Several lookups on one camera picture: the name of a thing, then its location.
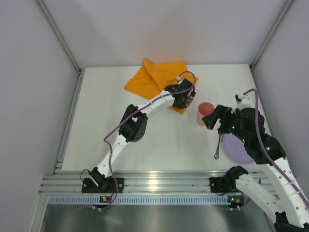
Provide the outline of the pink plastic cup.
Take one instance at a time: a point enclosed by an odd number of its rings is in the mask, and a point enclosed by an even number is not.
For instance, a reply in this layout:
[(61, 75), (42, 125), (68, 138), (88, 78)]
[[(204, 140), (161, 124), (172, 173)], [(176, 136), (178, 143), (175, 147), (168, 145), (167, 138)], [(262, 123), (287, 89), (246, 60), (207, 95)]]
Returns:
[(197, 109), (197, 123), (204, 126), (203, 117), (210, 115), (214, 111), (214, 106), (209, 102), (202, 102)]

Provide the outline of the purple plastic plate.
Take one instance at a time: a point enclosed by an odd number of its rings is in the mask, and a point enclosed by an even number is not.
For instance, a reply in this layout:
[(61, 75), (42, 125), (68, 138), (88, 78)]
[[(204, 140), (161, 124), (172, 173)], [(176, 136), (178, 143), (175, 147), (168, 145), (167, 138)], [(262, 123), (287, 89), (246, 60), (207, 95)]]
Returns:
[(254, 160), (247, 154), (243, 142), (236, 136), (232, 134), (225, 134), (222, 142), (225, 154), (231, 160), (240, 164), (250, 164), (254, 162)]

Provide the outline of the orange Mickey Mouse placemat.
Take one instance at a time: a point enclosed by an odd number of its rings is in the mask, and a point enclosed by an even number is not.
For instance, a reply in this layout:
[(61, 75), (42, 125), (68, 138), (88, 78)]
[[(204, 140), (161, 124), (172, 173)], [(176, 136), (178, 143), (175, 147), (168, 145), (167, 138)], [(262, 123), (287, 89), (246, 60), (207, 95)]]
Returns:
[(128, 80), (124, 89), (153, 101), (160, 95), (167, 94), (164, 91), (165, 87), (175, 85), (179, 80), (185, 79), (191, 84), (198, 82), (198, 78), (188, 71), (185, 61), (155, 64), (144, 60), (142, 67)]

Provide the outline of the iridescent purple fork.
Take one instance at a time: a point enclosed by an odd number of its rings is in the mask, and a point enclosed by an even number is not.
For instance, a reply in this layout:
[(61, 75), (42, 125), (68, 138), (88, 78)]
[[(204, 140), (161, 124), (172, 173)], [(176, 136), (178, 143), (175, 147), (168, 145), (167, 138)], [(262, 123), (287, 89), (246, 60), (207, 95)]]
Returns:
[(216, 147), (216, 150), (215, 150), (215, 154), (214, 154), (214, 158), (216, 159), (216, 160), (218, 160), (219, 159), (219, 153), (220, 153), (220, 141), (221, 141), (221, 136), (222, 136), (222, 134), (221, 133), (219, 133), (218, 134), (218, 143), (217, 143), (217, 147)]

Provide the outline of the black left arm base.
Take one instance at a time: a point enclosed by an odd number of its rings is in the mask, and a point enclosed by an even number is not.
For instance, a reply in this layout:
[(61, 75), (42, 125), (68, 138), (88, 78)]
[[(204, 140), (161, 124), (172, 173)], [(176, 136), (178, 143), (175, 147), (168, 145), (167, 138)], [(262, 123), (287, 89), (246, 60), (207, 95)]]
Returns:
[(112, 176), (106, 177), (100, 174), (97, 167), (91, 172), (87, 170), (89, 177), (82, 180), (82, 193), (122, 193), (124, 189), (124, 178)]

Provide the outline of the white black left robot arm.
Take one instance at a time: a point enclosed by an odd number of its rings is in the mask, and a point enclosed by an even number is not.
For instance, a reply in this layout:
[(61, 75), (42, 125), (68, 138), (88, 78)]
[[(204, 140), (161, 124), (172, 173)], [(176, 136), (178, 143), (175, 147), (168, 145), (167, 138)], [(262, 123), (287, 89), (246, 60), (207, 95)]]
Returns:
[(103, 139), (109, 146), (108, 154), (90, 172), (90, 179), (97, 187), (102, 188), (106, 184), (107, 178), (112, 175), (112, 165), (124, 148), (138, 142), (144, 136), (149, 118), (169, 107), (187, 107), (187, 102), (195, 96), (196, 82), (196, 77), (189, 81), (179, 76), (176, 84), (165, 87), (154, 98), (144, 104), (131, 104), (126, 108), (119, 125)]

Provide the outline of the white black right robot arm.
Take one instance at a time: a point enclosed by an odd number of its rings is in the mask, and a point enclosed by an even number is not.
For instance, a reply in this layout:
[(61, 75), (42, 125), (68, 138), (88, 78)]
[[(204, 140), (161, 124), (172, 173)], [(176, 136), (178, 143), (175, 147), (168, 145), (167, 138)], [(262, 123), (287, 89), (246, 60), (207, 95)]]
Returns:
[(255, 182), (241, 166), (230, 168), (223, 177), (212, 177), (211, 191), (218, 195), (244, 193), (266, 213), (278, 232), (307, 232), (308, 199), (294, 177), (279, 141), (265, 132), (265, 119), (258, 109), (233, 110), (217, 105), (213, 113), (202, 120), (209, 130), (219, 122), (219, 133), (232, 134), (243, 143), (245, 151), (267, 176), (276, 195)]

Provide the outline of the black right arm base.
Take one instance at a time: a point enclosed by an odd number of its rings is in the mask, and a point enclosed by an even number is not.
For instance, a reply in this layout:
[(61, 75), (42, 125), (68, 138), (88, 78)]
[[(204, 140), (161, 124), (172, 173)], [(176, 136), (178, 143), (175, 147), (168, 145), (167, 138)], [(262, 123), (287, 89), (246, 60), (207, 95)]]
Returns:
[(240, 192), (236, 188), (236, 183), (233, 179), (227, 177), (211, 177), (209, 178), (211, 193), (224, 195), (226, 193)]

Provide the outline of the aluminium right corner post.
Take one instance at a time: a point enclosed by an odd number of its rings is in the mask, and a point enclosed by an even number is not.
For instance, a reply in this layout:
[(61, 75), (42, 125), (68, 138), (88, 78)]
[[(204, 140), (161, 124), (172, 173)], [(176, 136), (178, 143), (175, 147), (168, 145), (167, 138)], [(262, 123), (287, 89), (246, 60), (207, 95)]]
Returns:
[(249, 65), (250, 71), (252, 72), (256, 67), (257, 63), (259, 62), (260, 58), (266, 51), (267, 47), (269, 46), (271, 40), (275, 36), (277, 30), (280, 28), (282, 22), (284, 21), (286, 15), (288, 14), (289, 10), (291, 9), (292, 5), (295, 3), (295, 0), (286, 0), (284, 5), (282, 6), (278, 16), (276, 17), (274, 23), (272, 24), (270, 30), (267, 32), (265, 39), (263, 40), (262, 45), (258, 49), (256, 55), (252, 63)]

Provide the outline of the aluminium corner post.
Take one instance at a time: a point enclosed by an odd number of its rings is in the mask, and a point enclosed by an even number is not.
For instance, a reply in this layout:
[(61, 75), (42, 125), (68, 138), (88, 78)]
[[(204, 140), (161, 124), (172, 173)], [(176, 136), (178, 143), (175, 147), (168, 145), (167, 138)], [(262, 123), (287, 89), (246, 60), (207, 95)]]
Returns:
[(269, 46), (271, 40), (275, 36), (277, 30), (280, 28), (282, 22), (284, 21), (286, 15), (288, 14), (289, 10), (291, 9), (292, 5), (295, 3), (295, 0), (286, 0), (284, 5), (282, 6), (278, 16), (276, 17), (274, 23), (272, 24), (270, 30), (267, 32), (265, 39), (263, 40), (262, 45), (258, 49), (256, 55), (252, 63), (249, 65), (250, 71), (252, 72), (256, 67), (257, 63), (259, 62), (260, 58), (266, 51), (267, 47)]
[(70, 60), (72, 66), (76, 70), (77, 73), (81, 72), (81, 68), (78, 65), (75, 57), (73, 56), (64, 36), (62, 35), (59, 27), (57, 26), (57, 23), (55, 22), (52, 14), (50, 13), (48, 7), (46, 6), (45, 2), (43, 0), (35, 0), (37, 3), (39, 9), (42, 11), (45, 19), (47, 20), (48, 24), (50, 25), (54, 35), (56, 36), (58, 42), (60, 43), (62, 49), (64, 50), (65, 54), (67, 55), (68, 59)]

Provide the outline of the aluminium mounting rail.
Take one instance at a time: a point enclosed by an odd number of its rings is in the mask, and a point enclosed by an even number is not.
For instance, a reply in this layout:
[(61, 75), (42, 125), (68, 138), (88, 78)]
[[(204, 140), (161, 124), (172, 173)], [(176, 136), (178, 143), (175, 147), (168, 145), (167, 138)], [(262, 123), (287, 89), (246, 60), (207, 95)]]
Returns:
[[(123, 194), (139, 195), (184, 195), (209, 194), (211, 184), (209, 178), (222, 177), (224, 171), (198, 172), (117, 172), (117, 177), (124, 179)], [(39, 187), (40, 194), (78, 194), (82, 192), (82, 181), (89, 174), (75, 172), (55, 173), (45, 176)]]

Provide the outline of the aluminium left corner post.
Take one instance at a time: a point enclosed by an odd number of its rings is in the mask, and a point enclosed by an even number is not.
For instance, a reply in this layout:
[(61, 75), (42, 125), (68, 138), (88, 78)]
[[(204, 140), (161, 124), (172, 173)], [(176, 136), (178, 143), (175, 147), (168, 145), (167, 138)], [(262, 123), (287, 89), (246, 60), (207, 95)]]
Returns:
[(78, 65), (75, 57), (73, 56), (64, 36), (62, 35), (59, 27), (57, 26), (57, 23), (55, 22), (52, 14), (50, 13), (48, 7), (46, 6), (45, 2), (43, 0), (35, 0), (37, 3), (39, 9), (42, 11), (45, 19), (47, 20), (48, 24), (50, 25), (54, 35), (56, 36), (58, 42), (60, 43), (62, 49), (64, 50), (65, 54), (67, 55), (68, 59), (70, 60), (72, 66), (76, 70), (77, 73), (81, 72), (81, 68)]

